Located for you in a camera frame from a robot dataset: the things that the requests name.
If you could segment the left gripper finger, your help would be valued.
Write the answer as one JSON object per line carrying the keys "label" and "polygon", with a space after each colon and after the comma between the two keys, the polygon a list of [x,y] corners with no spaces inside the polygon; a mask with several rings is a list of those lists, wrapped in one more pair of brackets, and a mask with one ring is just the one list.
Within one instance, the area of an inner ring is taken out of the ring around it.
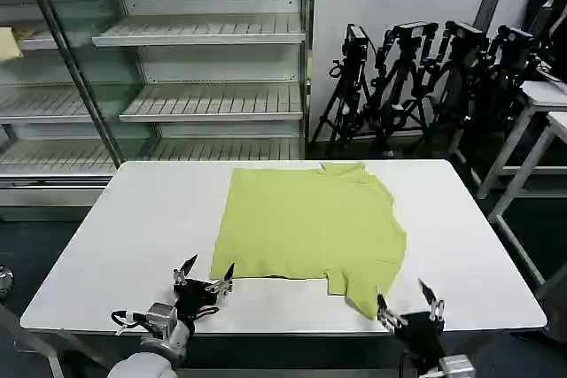
{"label": "left gripper finger", "polygon": [[174,285],[185,285],[189,276],[190,270],[193,268],[198,256],[185,260],[180,268],[174,270]]}
{"label": "left gripper finger", "polygon": [[232,291],[234,268],[235,264],[232,263],[227,269],[225,275],[216,282],[208,285],[206,290],[217,297],[226,297]]}

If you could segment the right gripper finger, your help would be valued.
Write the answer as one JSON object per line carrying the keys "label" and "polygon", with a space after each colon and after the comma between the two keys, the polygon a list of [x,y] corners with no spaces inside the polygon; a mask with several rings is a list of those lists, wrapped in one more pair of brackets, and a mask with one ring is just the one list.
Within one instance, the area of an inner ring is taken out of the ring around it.
{"label": "right gripper finger", "polygon": [[389,330],[402,327],[402,318],[389,309],[382,294],[377,295],[377,320]]}
{"label": "right gripper finger", "polygon": [[430,320],[443,321],[445,301],[443,299],[437,298],[432,288],[429,287],[423,280],[419,279],[418,282],[423,296],[425,297],[428,306],[430,307]]}

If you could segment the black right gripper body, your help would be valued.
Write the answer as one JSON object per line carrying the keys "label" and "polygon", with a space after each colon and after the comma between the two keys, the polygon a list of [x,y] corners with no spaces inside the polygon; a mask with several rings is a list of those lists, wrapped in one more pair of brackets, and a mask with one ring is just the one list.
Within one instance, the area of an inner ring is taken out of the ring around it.
{"label": "black right gripper body", "polygon": [[431,318],[429,312],[402,314],[394,335],[404,342],[418,366],[436,366],[444,357],[440,336],[444,330],[444,321]]}

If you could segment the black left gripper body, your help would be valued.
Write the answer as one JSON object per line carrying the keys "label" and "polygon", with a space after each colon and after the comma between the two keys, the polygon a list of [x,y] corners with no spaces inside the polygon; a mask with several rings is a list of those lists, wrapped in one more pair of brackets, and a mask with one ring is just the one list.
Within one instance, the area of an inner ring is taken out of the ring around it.
{"label": "black left gripper body", "polygon": [[173,289],[178,320],[198,320],[220,310],[217,301],[222,294],[222,280],[203,282],[176,277]]}

